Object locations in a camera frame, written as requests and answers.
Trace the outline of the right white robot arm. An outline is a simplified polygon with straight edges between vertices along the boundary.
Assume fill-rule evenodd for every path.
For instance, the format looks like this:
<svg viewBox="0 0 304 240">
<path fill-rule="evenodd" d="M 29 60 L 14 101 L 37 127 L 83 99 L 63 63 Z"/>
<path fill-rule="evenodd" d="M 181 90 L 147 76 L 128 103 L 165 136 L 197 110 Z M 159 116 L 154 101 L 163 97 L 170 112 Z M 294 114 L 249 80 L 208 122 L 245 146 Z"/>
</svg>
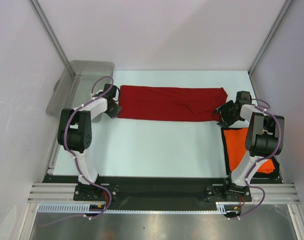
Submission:
<svg viewBox="0 0 304 240">
<path fill-rule="evenodd" d="M 245 139 L 246 153 L 240 164 L 225 178 L 219 193 L 229 201 L 250 194 L 250 181 L 260 166 L 283 148 L 285 118 L 268 112 L 271 106 L 251 101 L 228 101 L 214 111 L 221 115 L 219 125 L 229 127 L 237 121 L 248 121 L 249 128 Z"/>
</svg>

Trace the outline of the red t shirt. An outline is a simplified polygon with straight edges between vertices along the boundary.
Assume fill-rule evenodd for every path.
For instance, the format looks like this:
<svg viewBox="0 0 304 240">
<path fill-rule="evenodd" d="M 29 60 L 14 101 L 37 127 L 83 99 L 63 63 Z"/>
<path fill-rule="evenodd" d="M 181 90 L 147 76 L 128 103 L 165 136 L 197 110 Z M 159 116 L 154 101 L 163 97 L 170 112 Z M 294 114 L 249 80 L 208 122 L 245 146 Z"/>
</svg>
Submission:
<svg viewBox="0 0 304 240">
<path fill-rule="evenodd" d="M 221 88 L 179 88 L 122 85 L 119 118 L 167 122 L 221 120 L 215 110 L 226 103 Z"/>
</svg>

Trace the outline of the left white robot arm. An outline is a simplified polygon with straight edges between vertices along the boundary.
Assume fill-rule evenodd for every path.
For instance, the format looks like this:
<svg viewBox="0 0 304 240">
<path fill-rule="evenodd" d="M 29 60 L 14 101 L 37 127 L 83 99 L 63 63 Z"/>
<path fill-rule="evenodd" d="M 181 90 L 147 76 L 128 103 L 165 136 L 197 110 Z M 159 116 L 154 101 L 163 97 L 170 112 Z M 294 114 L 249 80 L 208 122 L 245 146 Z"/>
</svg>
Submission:
<svg viewBox="0 0 304 240">
<path fill-rule="evenodd" d="M 108 199 L 106 190 L 99 185 L 99 174 L 86 150 L 92 142 L 92 121 L 102 114 L 112 119 L 119 116 L 121 107 L 114 99 L 119 94 L 117 86 L 106 83 L 103 90 L 91 94 L 88 102 L 61 110 L 57 142 L 72 155 L 78 172 L 75 201 L 96 201 L 101 196 Z"/>
</svg>

